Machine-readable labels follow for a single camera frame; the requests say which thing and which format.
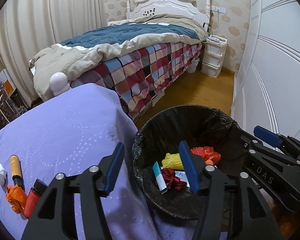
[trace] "wooden floor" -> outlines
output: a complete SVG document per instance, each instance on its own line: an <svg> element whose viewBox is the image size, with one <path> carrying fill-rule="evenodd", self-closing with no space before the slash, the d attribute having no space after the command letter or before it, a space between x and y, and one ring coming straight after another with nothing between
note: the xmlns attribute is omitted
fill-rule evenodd
<svg viewBox="0 0 300 240"><path fill-rule="evenodd" d="M217 78L198 70L184 73L165 90L165 96L154 107L141 113L134 123L140 129L155 114L178 105L208 106L230 115L233 88L234 73L227 69L222 70Z"/></svg>

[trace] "plaid sheet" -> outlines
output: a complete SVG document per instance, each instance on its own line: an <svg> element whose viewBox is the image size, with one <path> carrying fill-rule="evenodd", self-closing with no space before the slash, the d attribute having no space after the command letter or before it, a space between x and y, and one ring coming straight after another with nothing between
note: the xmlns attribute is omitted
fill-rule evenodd
<svg viewBox="0 0 300 240"><path fill-rule="evenodd" d="M148 46L101 62L70 86L95 83L116 91L124 112L134 119L187 69L192 59L199 56L201 47L181 42Z"/></svg>

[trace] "crumpled orange bag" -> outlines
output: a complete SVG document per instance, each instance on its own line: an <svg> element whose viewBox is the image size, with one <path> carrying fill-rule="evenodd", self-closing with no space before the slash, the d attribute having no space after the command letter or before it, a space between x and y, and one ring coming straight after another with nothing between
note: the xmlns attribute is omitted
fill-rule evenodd
<svg viewBox="0 0 300 240"><path fill-rule="evenodd" d="M6 187L5 199L12 204L12 210L19 214L23 212L28 196L19 185Z"/></svg>

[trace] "white ball finial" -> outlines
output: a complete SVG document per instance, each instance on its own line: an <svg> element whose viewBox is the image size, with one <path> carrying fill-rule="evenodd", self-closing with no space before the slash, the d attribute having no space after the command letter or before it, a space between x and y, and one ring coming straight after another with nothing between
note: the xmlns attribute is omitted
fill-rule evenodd
<svg viewBox="0 0 300 240"><path fill-rule="evenodd" d="M51 76L49 86L55 96L71 89L67 76L61 72L57 72Z"/></svg>

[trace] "white crumpled tissue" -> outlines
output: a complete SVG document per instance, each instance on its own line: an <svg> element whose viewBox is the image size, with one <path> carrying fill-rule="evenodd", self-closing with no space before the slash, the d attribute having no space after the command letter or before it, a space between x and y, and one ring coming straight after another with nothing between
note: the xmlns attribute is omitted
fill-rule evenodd
<svg viewBox="0 0 300 240"><path fill-rule="evenodd" d="M2 164L0 164L0 185L3 186L6 180L6 170L3 168Z"/></svg>

